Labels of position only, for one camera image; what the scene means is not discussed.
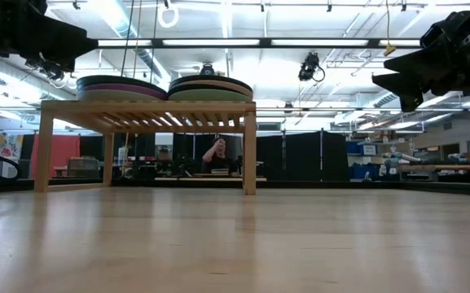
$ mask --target table leg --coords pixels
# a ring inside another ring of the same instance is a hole
[[[36,178],[34,182],[34,190],[36,192],[48,191],[53,129],[54,114],[50,111],[41,111],[41,121],[39,124],[39,145],[37,147],[36,159]]]
[[[257,118],[249,112],[244,125],[244,193],[257,193]]]
[[[103,183],[112,184],[113,178],[113,133],[104,134]]]

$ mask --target person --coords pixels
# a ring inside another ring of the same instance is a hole
[[[213,146],[202,157],[202,173],[211,173],[213,169],[227,168],[229,172],[236,170],[233,160],[226,157],[226,141],[215,138]]]

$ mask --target shelf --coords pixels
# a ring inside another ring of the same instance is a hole
[[[347,156],[380,156],[380,155],[364,155],[364,154],[360,154],[360,153],[348,153]]]
[[[402,144],[404,142],[358,142],[359,146],[369,145],[369,146],[392,146],[397,144]]]
[[[100,133],[243,133],[255,102],[43,101],[43,112]]]

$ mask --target stacked discs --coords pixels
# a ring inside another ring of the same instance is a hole
[[[81,101],[160,101],[167,93],[156,85],[128,77],[91,76],[77,80]]]
[[[242,81],[219,76],[190,76],[169,85],[170,101],[245,101],[253,100],[253,89]]]

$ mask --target desk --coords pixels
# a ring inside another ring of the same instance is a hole
[[[430,181],[437,181],[438,172],[441,170],[470,171],[470,165],[400,165],[398,170],[402,181],[406,180],[406,173],[408,172],[427,173]]]
[[[242,177],[157,177],[155,181],[231,181],[231,182],[242,182]],[[267,178],[257,177],[257,182],[267,181]]]

